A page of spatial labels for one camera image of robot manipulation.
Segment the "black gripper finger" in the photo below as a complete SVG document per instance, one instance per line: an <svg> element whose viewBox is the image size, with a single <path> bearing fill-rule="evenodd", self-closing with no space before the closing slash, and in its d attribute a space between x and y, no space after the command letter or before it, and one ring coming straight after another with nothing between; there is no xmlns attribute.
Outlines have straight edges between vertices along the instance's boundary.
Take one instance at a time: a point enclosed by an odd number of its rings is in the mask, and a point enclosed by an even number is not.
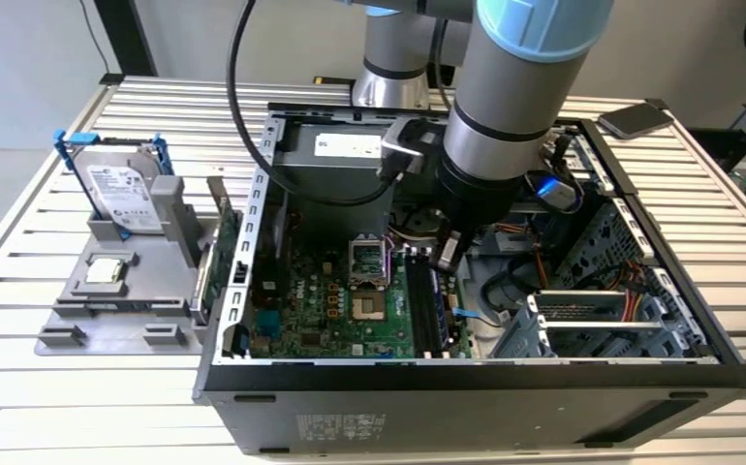
<svg viewBox="0 0 746 465"><path fill-rule="evenodd" d="M434 249L434 268L439 272L454 274L460 262L473 247L477 233L474 231L459 232L455 229L444 229L439 232L438 246Z"/></svg>

